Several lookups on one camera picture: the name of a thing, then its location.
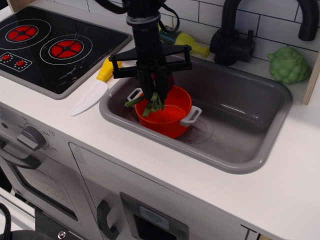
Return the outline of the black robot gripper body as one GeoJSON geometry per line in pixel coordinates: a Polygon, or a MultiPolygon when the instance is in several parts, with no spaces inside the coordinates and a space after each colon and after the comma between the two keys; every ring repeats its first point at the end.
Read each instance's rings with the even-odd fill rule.
{"type": "Polygon", "coordinates": [[[116,79],[137,77],[139,71],[154,74],[164,68],[170,74],[192,68],[191,46],[162,43],[157,21],[128,24],[132,27],[135,48],[109,57],[116,79]]]}

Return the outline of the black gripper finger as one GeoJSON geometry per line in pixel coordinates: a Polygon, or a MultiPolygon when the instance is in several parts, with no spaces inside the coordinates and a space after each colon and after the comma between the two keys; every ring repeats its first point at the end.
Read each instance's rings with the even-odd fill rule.
{"type": "Polygon", "coordinates": [[[150,102],[155,90],[154,80],[149,71],[139,71],[138,80],[145,98],[150,102]]]}
{"type": "Polygon", "coordinates": [[[167,71],[155,72],[155,89],[160,100],[164,101],[167,98],[168,89],[172,86],[172,75],[167,71]]]}

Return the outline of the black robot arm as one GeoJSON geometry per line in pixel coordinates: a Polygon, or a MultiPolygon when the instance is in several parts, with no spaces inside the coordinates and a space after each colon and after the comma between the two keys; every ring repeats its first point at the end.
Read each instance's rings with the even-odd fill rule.
{"type": "Polygon", "coordinates": [[[123,7],[127,13],[127,24],[132,28],[135,47],[109,58],[113,64],[113,76],[138,79],[148,101],[157,92],[164,102],[171,73],[192,67],[189,45],[161,42],[159,9],[164,5],[162,0],[125,0],[123,7]]]}

